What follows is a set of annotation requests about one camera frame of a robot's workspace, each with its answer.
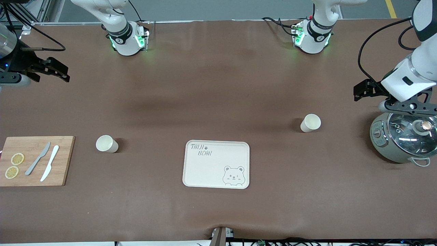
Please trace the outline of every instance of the lemon slice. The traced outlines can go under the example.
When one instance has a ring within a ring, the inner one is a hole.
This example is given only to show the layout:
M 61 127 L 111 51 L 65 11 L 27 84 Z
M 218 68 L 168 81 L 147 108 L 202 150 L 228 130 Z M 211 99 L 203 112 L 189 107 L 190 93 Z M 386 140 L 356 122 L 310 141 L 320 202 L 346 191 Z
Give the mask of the lemon slice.
M 7 179 L 13 179 L 17 177 L 18 171 L 19 171 L 18 167 L 10 166 L 8 169 L 6 169 L 4 175 L 6 176 Z
M 10 159 L 12 165 L 20 165 L 24 161 L 24 155 L 22 153 L 16 153 Z

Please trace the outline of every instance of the knife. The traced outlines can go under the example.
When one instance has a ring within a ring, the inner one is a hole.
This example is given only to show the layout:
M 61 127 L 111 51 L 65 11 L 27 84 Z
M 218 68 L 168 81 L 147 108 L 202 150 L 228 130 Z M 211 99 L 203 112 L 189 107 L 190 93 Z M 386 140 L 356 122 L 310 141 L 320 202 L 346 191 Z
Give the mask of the knife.
M 41 154 L 39 154 L 39 156 L 36 158 L 36 160 L 33 162 L 33 164 L 27 169 L 25 175 L 29 176 L 32 173 L 32 171 L 35 168 L 35 166 L 38 163 L 38 161 L 41 158 L 43 158 L 45 156 L 45 154 L 47 154 L 47 151 L 49 151 L 49 148 L 50 148 L 50 142 L 47 143 L 45 148 L 42 150 Z
M 55 145 L 53 147 L 53 151 L 52 151 L 52 155 L 50 156 L 49 163 L 47 164 L 47 167 L 45 168 L 44 174 L 41 177 L 41 180 L 40 180 L 41 182 L 47 178 L 47 175 L 49 175 L 49 173 L 52 169 L 53 159 L 55 158 L 56 153 L 58 153 L 58 150 L 59 150 L 59 145 Z

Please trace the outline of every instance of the rice cooker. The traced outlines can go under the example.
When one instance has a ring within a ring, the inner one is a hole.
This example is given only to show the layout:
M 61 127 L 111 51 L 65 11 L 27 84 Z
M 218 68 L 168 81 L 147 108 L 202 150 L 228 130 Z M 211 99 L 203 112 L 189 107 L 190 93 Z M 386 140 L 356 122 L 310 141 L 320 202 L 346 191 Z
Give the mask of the rice cooker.
M 383 113 L 370 127 L 376 150 L 389 160 L 419 167 L 430 165 L 437 154 L 437 118 Z

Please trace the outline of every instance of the brown tabletop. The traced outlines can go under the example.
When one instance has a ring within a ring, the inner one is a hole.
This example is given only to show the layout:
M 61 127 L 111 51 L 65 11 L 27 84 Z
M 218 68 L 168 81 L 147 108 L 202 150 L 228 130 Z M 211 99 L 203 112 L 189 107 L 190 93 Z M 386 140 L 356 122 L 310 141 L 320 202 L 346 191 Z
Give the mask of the brown tabletop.
M 150 26 L 149 51 L 132 57 L 114 52 L 100 26 L 42 27 L 67 51 L 38 55 L 65 63 L 71 81 L 4 88 L 0 146 L 7 136 L 76 142 L 65 186 L 0 189 L 0 242 L 193 240 L 217 226 L 256 239 L 436 238 L 437 163 L 382 158 L 368 129 L 384 98 L 353 101 L 365 78 L 358 50 L 390 22 L 339 21 L 318 55 L 261 21 Z M 375 78 L 408 54 L 397 45 L 405 27 L 364 50 Z M 34 31 L 24 41 L 56 46 Z M 304 134 L 308 113 L 322 126 Z M 119 153 L 96 150 L 103 134 Z M 249 187 L 184 186 L 191 139 L 247 142 Z

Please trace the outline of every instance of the paper cup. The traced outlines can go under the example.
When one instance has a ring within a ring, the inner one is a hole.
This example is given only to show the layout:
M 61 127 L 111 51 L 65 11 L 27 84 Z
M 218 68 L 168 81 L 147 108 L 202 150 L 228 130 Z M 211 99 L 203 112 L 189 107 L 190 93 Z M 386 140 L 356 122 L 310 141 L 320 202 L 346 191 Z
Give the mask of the paper cup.
M 118 144 L 111 136 L 103 135 L 97 139 L 96 148 L 101 152 L 114 153 L 118 150 Z
M 301 130 L 303 132 L 311 132 L 320 127 L 322 122 L 320 121 L 320 118 L 315 114 L 309 114 L 305 116 L 301 123 Z

